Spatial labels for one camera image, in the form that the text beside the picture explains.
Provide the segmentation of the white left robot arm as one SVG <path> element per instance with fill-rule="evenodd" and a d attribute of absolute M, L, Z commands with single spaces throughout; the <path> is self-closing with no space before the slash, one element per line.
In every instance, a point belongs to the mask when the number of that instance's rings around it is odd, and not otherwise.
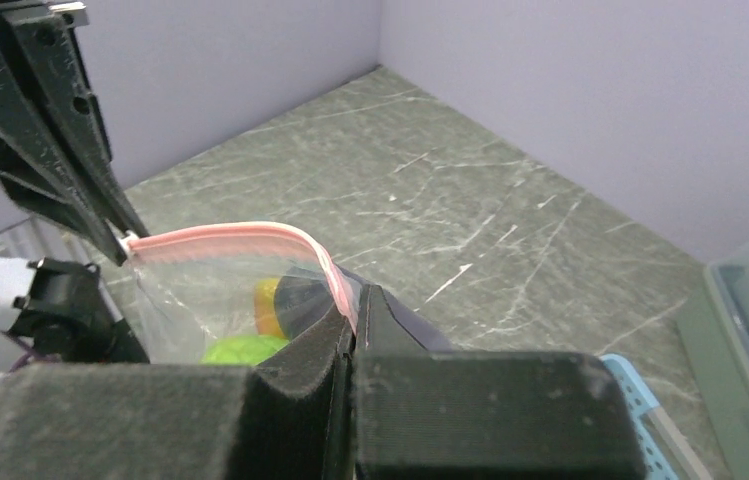
<path fill-rule="evenodd" d="M 116 265 L 147 228 L 112 151 L 75 31 L 81 1 L 0 1 L 0 189 L 24 212 L 90 243 Z M 0 338 L 35 363 L 144 363 L 97 264 L 0 256 Z"/>

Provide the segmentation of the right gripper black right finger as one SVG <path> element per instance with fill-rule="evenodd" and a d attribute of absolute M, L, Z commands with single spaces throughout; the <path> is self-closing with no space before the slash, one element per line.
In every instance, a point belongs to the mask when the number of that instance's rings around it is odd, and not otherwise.
<path fill-rule="evenodd" d="M 375 351 L 353 357 L 360 479 L 642 479 L 622 389 L 571 351 Z"/>

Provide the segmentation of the clear zip top bag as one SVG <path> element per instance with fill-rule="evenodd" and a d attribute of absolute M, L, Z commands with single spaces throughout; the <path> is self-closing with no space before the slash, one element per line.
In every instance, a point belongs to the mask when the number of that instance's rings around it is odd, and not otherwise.
<path fill-rule="evenodd" d="M 327 249 L 292 225 L 248 221 L 199 225 L 121 241 L 132 271 L 132 327 L 158 364 L 201 364 L 225 337 L 256 335 L 253 294 L 259 280 L 291 268 L 322 272 L 338 303 L 340 326 L 357 331 L 349 284 Z"/>

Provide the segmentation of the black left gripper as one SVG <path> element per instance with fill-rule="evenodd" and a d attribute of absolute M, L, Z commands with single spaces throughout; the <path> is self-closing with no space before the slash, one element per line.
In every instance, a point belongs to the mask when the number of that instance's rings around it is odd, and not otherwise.
<path fill-rule="evenodd" d="M 76 37 L 87 22 L 82 1 L 0 1 L 0 187 L 122 264 L 120 235 L 149 231 L 111 166 Z"/>

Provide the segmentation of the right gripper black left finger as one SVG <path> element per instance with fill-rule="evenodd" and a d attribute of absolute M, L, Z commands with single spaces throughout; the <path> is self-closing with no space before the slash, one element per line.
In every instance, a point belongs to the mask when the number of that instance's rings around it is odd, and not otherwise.
<path fill-rule="evenodd" d="M 0 387 L 0 479 L 321 479 L 353 344 L 330 312 L 255 367 L 24 368 Z"/>

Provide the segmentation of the yellow banana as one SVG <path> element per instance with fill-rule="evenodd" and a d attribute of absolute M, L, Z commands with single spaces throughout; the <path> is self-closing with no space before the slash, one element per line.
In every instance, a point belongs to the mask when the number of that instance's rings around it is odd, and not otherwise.
<path fill-rule="evenodd" d="M 275 308 L 275 293 L 280 279 L 277 277 L 259 280 L 254 287 L 254 323 L 260 335 L 287 339 L 279 322 Z"/>

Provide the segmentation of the green custard apple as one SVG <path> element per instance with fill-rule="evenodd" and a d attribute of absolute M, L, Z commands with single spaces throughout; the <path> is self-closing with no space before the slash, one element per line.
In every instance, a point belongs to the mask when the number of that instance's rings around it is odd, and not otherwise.
<path fill-rule="evenodd" d="M 205 365 L 258 365 L 288 345 L 272 335 L 236 335 L 213 343 L 200 360 Z"/>

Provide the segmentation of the purple eggplant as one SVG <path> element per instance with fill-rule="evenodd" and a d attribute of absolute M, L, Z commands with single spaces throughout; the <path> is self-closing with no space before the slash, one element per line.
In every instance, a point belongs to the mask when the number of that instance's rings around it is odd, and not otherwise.
<path fill-rule="evenodd" d="M 340 272 L 349 284 L 350 307 L 356 313 L 361 349 L 433 352 L 455 349 L 444 333 L 390 291 L 344 268 Z M 279 279 L 275 308 L 287 340 L 295 339 L 338 311 L 338 303 L 322 272 L 293 267 Z"/>

